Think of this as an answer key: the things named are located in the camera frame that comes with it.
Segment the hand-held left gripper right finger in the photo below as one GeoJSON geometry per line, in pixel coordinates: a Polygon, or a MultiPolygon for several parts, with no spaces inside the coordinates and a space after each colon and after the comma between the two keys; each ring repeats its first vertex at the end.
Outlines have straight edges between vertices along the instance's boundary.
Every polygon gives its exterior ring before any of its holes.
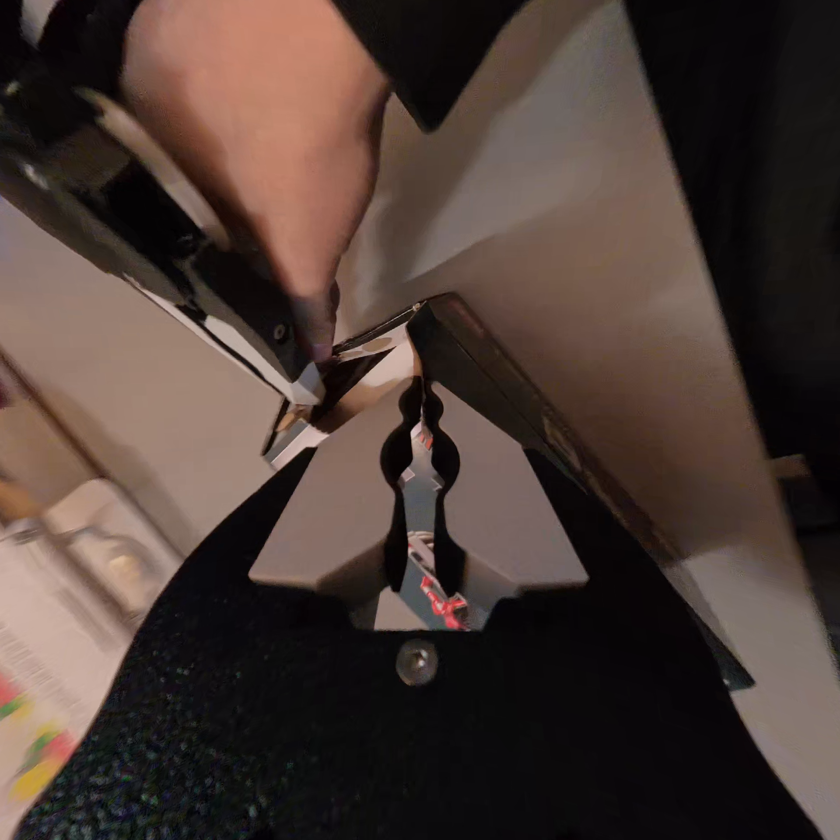
{"type": "Polygon", "coordinates": [[[519,442],[449,389],[431,384],[457,476],[443,496],[446,535],[465,554],[458,593],[486,621],[499,601],[580,589],[589,575],[519,442]]]}

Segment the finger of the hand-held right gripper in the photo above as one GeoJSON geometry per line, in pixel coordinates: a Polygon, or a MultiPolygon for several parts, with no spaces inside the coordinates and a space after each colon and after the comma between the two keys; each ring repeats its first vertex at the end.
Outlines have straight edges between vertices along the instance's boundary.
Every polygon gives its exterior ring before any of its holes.
{"type": "Polygon", "coordinates": [[[289,402],[299,406],[321,405],[326,394],[318,365],[310,361],[299,377],[289,384],[289,402]]]}
{"type": "Polygon", "coordinates": [[[264,447],[264,461],[273,470],[281,470],[307,448],[317,448],[329,436],[308,420],[291,420],[273,430],[264,447]]]}

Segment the printed paper sheet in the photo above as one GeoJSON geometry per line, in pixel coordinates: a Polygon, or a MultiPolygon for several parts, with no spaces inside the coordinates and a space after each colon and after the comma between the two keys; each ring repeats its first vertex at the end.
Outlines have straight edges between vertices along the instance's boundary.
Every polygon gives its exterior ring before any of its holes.
{"type": "Polygon", "coordinates": [[[83,740],[128,644],[63,602],[2,600],[2,838],[14,835],[83,740]]]}

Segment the black toy box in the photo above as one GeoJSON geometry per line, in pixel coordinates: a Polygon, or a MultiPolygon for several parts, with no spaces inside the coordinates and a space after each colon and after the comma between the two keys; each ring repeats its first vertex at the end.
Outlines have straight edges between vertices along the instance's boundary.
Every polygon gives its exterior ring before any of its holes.
{"type": "MultiPolygon", "coordinates": [[[[655,622],[660,621],[665,625],[665,645],[676,647],[679,664],[713,660],[730,692],[755,686],[739,658],[665,574],[666,568],[680,560],[676,547],[575,437],[457,295],[449,293],[416,304],[378,330],[348,342],[339,349],[332,373],[346,368],[355,373],[365,366],[374,369],[388,355],[401,352],[411,357],[408,374],[388,388],[373,388],[376,396],[328,434],[377,403],[398,382],[423,381],[421,420],[412,431],[413,462],[402,477],[406,570],[398,591],[385,590],[408,595],[407,605],[416,606],[414,613],[429,632],[486,634],[511,629],[519,634],[528,627],[563,623],[563,613],[583,611],[595,622],[597,632],[606,633],[609,644],[628,642],[631,663],[640,665],[643,648],[657,646],[647,642],[645,634],[654,631],[658,627],[655,622]],[[486,621],[458,593],[465,554],[438,519],[443,518],[443,496],[448,482],[457,476],[459,458],[447,437],[434,438],[442,408],[431,393],[433,383],[449,389],[523,447],[589,575],[585,586],[499,601],[486,621]]],[[[303,450],[278,470],[277,477],[289,479],[301,468],[296,487],[314,450],[303,450]]],[[[350,616],[348,608],[335,598],[279,588],[331,599],[350,616]]]]}

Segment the person's right hand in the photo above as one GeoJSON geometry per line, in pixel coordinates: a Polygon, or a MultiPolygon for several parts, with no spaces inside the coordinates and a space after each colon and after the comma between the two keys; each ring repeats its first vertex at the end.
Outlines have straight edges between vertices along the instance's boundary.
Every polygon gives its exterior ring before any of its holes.
{"type": "Polygon", "coordinates": [[[389,80],[331,2],[142,2],[122,89],[265,250],[301,341],[332,355],[336,275],[370,205],[389,80]]]}

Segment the person's black clothing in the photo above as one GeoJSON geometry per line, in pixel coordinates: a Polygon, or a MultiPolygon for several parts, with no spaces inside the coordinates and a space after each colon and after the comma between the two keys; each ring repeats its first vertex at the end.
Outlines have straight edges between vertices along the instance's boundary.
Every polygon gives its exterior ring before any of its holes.
{"type": "Polygon", "coordinates": [[[839,2],[625,6],[763,440],[838,510],[839,2]]]}

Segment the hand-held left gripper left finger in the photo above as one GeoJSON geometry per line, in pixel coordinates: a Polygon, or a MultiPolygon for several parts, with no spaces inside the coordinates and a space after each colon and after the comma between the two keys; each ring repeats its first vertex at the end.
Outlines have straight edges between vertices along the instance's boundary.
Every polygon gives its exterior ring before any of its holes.
{"type": "Polygon", "coordinates": [[[423,399],[422,380],[400,381],[314,450],[250,580],[332,597],[373,628],[380,594],[406,570],[402,478],[423,399]]]}

